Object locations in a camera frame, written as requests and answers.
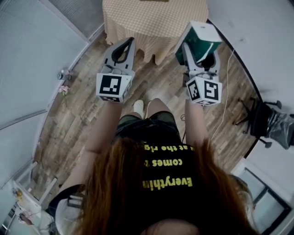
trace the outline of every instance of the white cable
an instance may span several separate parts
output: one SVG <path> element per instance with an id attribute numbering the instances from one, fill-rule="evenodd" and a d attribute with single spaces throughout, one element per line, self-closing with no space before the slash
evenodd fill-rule
<path id="1" fill-rule="evenodd" d="M 222 120 L 221 120 L 221 123 L 220 125 L 217 127 L 217 129 L 215 130 L 214 134 L 212 135 L 211 139 L 213 139 L 213 137 L 215 136 L 216 132 L 218 131 L 218 129 L 221 127 L 222 123 L 224 122 L 224 119 L 225 119 L 225 113 L 226 113 L 226 105 L 228 103 L 228 98 L 229 98 L 229 75 L 228 75 L 228 72 L 229 72 L 229 64 L 230 64 L 230 59 L 231 57 L 234 55 L 234 52 L 235 52 L 235 49 L 232 51 L 232 54 L 231 56 L 229 57 L 229 60 L 228 60 L 228 65 L 226 67 L 226 104 L 225 104 L 225 109 L 224 109 L 224 114 L 222 115 Z"/>

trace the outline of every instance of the wooden floor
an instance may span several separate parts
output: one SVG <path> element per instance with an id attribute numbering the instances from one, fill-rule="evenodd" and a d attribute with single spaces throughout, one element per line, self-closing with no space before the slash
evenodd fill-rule
<path id="1" fill-rule="evenodd" d="M 96 98 L 95 85 L 96 73 L 101 67 L 107 47 L 103 36 L 88 49 L 74 68 L 76 79 L 68 83 L 71 87 L 69 94 L 65 98 L 59 94 L 53 103 L 35 154 L 35 160 L 40 164 L 33 172 L 36 187 L 32 193 L 37 198 L 40 198 L 50 181 L 57 177 L 58 184 L 52 191 L 52 198 L 58 191 L 58 185 L 66 180 L 76 161 L 82 156 L 83 146 L 103 105 Z M 221 104 L 204 109 L 210 137 L 221 123 L 225 107 L 226 68 L 231 51 L 222 43 L 218 53 L 223 93 Z M 184 114 L 186 89 L 181 84 L 182 73 L 186 68 L 178 64 L 174 55 L 167 57 L 159 66 L 154 62 L 145 63 L 143 52 L 139 51 L 133 69 L 136 76 L 124 103 L 123 114 L 132 111 L 132 105 L 138 99 L 143 99 L 147 104 L 149 100 L 160 98 L 171 109 L 183 136 L 185 125 L 181 121 L 181 115 Z M 255 140 L 242 133 L 244 125 L 232 125 L 234 120 L 245 115 L 237 100 L 239 97 L 245 100 L 251 96 L 256 97 L 256 92 L 235 56 L 231 58 L 228 75 L 229 98 L 225 119 L 213 139 L 213 144 L 219 165 L 229 172 L 244 157 Z"/>

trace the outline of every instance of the checkered tablecloth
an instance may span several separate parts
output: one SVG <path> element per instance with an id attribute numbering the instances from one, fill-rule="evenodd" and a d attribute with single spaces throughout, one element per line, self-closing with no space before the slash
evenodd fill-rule
<path id="1" fill-rule="evenodd" d="M 158 65 L 177 44 L 190 20 L 206 22 L 206 0 L 103 0 L 106 41 L 114 44 L 134 37 L 144 61 L 155 55 Z"/>

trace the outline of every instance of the office chair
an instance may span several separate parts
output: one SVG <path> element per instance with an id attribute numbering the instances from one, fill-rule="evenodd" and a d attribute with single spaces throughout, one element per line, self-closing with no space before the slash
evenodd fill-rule
<path id="1" fill-rule="evenodd" d="M 262 136 L 276 140 L 285 149 L 288 149 L 290 145 L 294 145 L 294 119 L 290 115 L 279 113 L 268 106 L 274 105 L 281 109 L 281 102 L 258 101 L 257 105 L 255 105 L 255 98 L 250 98 L 250 100 L 253 101 L 251 109 L 244 104 L 243 100 L 238 99 L 244 106 L 247 117 L 240 122 L 233 122 L 233 124 L 238 126 L 248 121 L 247 129 L 243 133 L 247 134 L 251 127 L 250 134 L 264 143 L 266 148 L 270 148 L 272 142 L 262 140 Z"/>

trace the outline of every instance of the small plant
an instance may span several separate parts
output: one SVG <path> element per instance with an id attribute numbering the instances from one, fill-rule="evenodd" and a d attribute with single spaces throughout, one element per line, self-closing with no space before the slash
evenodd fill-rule
<path id="1" fill-rule="evenodd" d="M 61 86 L 59 88 L 59 93 L 62 93 L 63 96 L 66 96 L 68 94 L 69 87 L 68 86 Z"/>

